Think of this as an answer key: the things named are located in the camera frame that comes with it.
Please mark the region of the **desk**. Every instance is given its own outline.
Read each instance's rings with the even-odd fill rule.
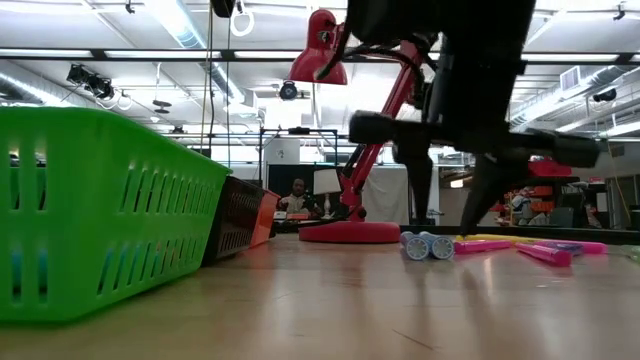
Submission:
[[[633,359],[638,289],[640,266],[620,256],[419,263],[397,244],[281,235],[78,325],[0,328],[0,358]]]

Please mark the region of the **lamp arm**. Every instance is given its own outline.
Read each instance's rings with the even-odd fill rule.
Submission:
[[[400,53],[409,57],[418,66],[422,65],[422,56],[415,45],[403,41],[400,45]],[[382,114],[395,118],[400,112],[400,107],[407,101],[415,82],[415,74],[411,66],[402,63],[400,73],[393,84],[387,102],[382,108]],[[384,144],[358,145],[351,158],[345,165],[340,175],[340,183],[344,189],[340,202],[349,207],[350,221],[364,221],[366,212],[362,207],[362,188],[375,164],[378,154]]]

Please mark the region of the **ceiling pipe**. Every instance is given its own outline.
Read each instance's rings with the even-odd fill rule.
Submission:
[[[0,60],[0,93],[7,102],[37,106],[85,107],[104,110],[95,101],[54,84],[7,60]]]
[[[207,49],[207,37],[202,34],[182,0],[145,0],[144,3],[182,48]],[[244,102],[244,94],[220,64],[211,62],[211,66],[205,63],[200,66],[210,73],[211,81],[227,96],[229,102]]]
[[[573,103],[578,97],[595,94],[607,87],[614,87],[616,80],[638,69],[633,65],[606,66],[601,68],[581,67],[577,88],[567,92],[560,83],[543,91],[533,98],[520,103],[510,112],[509,121],[514,131],[524,131],[526,124]]]

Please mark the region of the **ceiling light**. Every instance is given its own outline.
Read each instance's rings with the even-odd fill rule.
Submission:
[[[295,59],[302,51],[236,51],[237,58]]]
[[[2,74],[0,73],[0,79],[7,81],[11,84],[13,84],[14,86],[17,86],[21,89],[23,89],[24,91],[34,95],[35,97],[37,97],[38,99],[42,100],[43,104],[42,105],[47,105],[47,106],[55,106],[55,107],[71,107],[74,106],[73,104],[69,103],[68,101],[66,101],[65,99],[60,99],[57,96],[51,95],[46,91],[43,91],[41,89],[35,88],[29,84],[26,84],[20,80],[14,79],[8,75]]]
[[[613,61],[618,54],[522,54],[522,60],[557,61],[572,63],[576,61]]]
[[[565,126],[559,127],[559,128],[556,129],[556,131],[557,132],[567,132],[567,131],[571,131],[571,130],[577,129],[580,126],[581,126],[580,123],[574,122],[574,123],[567,124]]]
[[[459,189],[464,186],[464,180],[454,180],[451,182],[452,189]]]
[[[0,56],[92,58],[89,50],[0,49]]]
[[[206,50],[109,50],[104,52],[110,58],[124,59],[205,59],[207,57]],[[211,58],[220,58],[219,51],[212,51]]]
[[[626,134],[632,131],[640,130],[640,121],[633,122],[630,124],[618,125],[607,131],[603,131],[600,133],[600,137],[611,137],[616,135]]]

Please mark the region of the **green plastic basket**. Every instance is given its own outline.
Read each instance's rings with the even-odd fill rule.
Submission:
[[[197,270],[230,173],[89,109],[0,109],[0,151],[0,321],[73,319]]]

